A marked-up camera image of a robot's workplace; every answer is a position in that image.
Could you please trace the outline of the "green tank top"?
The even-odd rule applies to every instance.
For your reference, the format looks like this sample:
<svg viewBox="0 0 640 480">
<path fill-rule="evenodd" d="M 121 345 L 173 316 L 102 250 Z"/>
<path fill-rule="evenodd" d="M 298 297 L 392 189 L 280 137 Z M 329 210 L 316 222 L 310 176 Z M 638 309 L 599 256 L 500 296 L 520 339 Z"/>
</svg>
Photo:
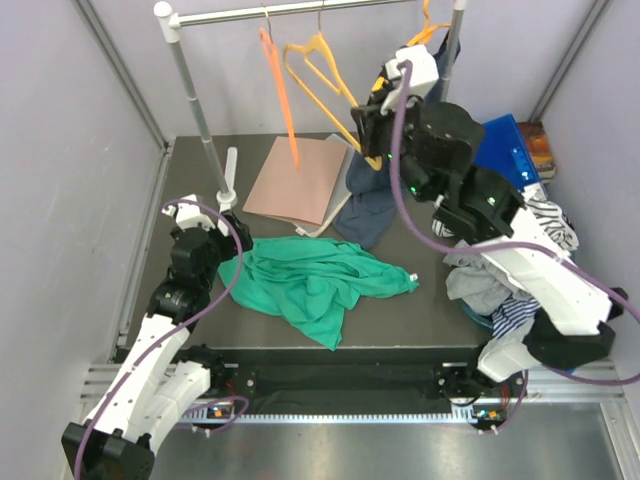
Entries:
<svg viewBox="0 0 640 480">
<path fill-rule="evenodd" d="M 417 275 L 332 238 L 257 238 L 218 275 L 238 305 L 281 317 L 331 351 L 342 340 L 345 313 L 361 297 L 386 299 L 419 286 Z"/>
</svg>

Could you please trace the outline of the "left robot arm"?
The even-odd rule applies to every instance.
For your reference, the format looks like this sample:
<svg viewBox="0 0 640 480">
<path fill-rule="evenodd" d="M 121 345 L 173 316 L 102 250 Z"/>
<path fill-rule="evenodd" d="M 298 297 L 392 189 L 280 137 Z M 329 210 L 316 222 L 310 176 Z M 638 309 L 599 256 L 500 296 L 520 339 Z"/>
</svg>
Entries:
<svg viewBox="0 0 640 480">
<path fill-rule="evenodd" d="M 202 395 L 226 387 L 221 359 L 183 346 L 219 300 L 210 293 L 222 263 L 241 259 L 253 241 L 230 210 L 199 203 L 169 206 L 174 244 L 133 347 L 97 405 L 65 428 L 61 443 L 76 479 L 147 479 L 171 430 Z"/>
</svg>

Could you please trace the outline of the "yellow-tan hanger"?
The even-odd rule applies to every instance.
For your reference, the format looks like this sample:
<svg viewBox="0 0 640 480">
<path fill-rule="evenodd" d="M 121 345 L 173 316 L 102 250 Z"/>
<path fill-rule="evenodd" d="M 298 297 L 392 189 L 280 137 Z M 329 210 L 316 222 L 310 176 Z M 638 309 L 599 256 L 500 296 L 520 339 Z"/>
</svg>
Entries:
<svg viewBox="0 0 640 480">
<path fill-rule="evenodd" d="M 365 163 L 374 171 L 380 171 L 382 159 L 363 153 L 360 140 L 346 124 L 338 118 L 323 100 L 315 86 L 322 86 L 327 92 L 341 98 L 350 108 L 359 103 L 341 75 L 332 48 L 322 32 L 321 13 L 317 14 L 317 30 L 304 43 L 286 43 L 282 50 L 282 60 L 286 73 L 306 94 L 311 102 L 323 113 L 344 139 L 360 153 Z"/>
</svg>

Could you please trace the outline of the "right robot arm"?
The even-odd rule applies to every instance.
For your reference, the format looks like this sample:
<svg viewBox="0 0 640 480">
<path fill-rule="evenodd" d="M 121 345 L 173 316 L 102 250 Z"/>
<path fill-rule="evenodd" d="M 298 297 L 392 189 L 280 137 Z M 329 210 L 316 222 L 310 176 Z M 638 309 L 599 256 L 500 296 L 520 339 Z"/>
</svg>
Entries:
<svg viewBox="0 0 640 480">
<path fill-rule="evenodd" d="M 608 322 L 624 311 L 621 290 L 588 279 L 510 181 L 475 163 L 482 124 L 456 104 L 415 97 L 395 109 L 355 106 L 351 116 L 365 155 L 389 161 L 393 188 L 435 202 L 435 219 L 539 304 L 532 319 L 482 347 L 466 372 L 474 393 L 490 395 L 536 365 L 568 371 L 610 355 Z"/>
</svg>

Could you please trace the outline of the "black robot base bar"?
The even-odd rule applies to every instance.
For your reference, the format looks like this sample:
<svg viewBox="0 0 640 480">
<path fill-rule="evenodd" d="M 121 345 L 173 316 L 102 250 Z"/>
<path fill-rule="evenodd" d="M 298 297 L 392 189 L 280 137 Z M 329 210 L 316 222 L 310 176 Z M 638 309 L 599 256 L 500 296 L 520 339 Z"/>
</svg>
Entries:
<svg viewBox="0 0 640 480">
<path fill-rule="evenodd" d="M 252 414 L 418 413 L 495 388 L 470 348 L 347 347 L 212 349 L 179 360 L 212 371 L 212 391 L 248 398 Z"/>
</svg>

